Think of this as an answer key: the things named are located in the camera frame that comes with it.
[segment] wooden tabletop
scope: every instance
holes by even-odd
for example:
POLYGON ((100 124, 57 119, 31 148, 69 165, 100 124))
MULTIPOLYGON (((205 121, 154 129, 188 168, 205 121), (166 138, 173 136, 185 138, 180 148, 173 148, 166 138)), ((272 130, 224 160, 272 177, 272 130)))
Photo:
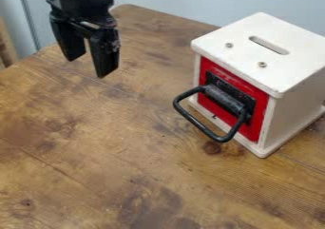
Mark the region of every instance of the wooden tabletop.
POLYGON ((104 80, 58 45, 0 72, 0 228, 325 228, 325 119, 265 160, 213 143, 172 102, 216 27, 130 5, 114 16, 104 80))

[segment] metal handle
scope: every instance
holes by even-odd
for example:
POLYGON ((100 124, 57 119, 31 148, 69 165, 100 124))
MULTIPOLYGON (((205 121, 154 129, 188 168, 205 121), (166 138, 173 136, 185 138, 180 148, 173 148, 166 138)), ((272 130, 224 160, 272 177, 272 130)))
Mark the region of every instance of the metal handle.
POLYGON ((239 130, 243 124, 248 121, 249 115, 245 105, 240 103, 231 95, 228 95, 221 89, 217 88, 216 85, 200 86, 186 93, 181 94, 174 100, 174 108, 181 113, 181 115, 192 122, 192 124, 217 142, 227 143, 229 142, 239 133, 239 130), (227 134, 227 136, 221 137, 216 135, 201 123, 200 121, 186 112, 186 110, 181 107, 180 102, 197 93, 204 93, 215 100, 217 100, 223 105, 232 105, 236 113, 239 115, 239 122, 232 127, 232 130, 227 134))

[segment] slot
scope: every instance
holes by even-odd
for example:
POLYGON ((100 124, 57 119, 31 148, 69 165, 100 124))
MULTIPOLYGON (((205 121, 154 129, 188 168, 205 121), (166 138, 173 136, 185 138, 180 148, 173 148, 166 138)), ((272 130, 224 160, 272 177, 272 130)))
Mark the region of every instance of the slot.
POLYGON ((277 52, 281 55, 289 55, 289 51, 285 50, 284 48, 276 46, 275 44, 272 44, 271 42, 265 41, 263 38, 260 38, 259 36, 252 36, 249 38, 249 40, 252 42, 255 42, 256 44, 259 44, 260 46, 268 48, 269 50, 277 52))

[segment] red panel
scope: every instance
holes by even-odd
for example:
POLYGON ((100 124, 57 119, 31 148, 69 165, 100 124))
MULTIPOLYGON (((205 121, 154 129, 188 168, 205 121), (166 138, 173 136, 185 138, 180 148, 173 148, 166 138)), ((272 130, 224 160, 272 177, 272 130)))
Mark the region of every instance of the red panel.
MULTIPOLYGON (((264 113, 268 107, 269 96, 257 87, 252 86, 247 81, 241 80, 236 74, 229 72, 219 64, 203 57, 201 59, 201 73, 200 73, 200 85, 207 83, 207 71, 216 74, 231 85, 240 89, 244 93, 252 96, 257 100, 256 111, 252 118, 252 123, 244 125, 240 129, 240 133, 252 142, 259 142, 263 129, 264 113)), ((233 126, 237 122, 237 118, 220 107, 204 94, 199 95, 199 103, 204 106, 228 125, 233 126)))

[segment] white wooden box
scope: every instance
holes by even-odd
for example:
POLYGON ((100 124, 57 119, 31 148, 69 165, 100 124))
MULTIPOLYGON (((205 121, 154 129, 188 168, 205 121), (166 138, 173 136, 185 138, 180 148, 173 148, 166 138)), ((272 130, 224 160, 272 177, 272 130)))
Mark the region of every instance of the white wooden box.
MULTIPOLYGON (((261 122, 259 134, 248 127, 247 134, 240 131, 236 135, 265 158, 325 112, 325 38, 257 13, 196 39, 192 47, 197 52, 194 86, 201 85, 209 69, 233 84, 244 82, 265 93, 265 110, 255 119, 261 122)), ((199 102, 199 94, 190 105, 224 131, 231 130, 219 113, 199 102)))

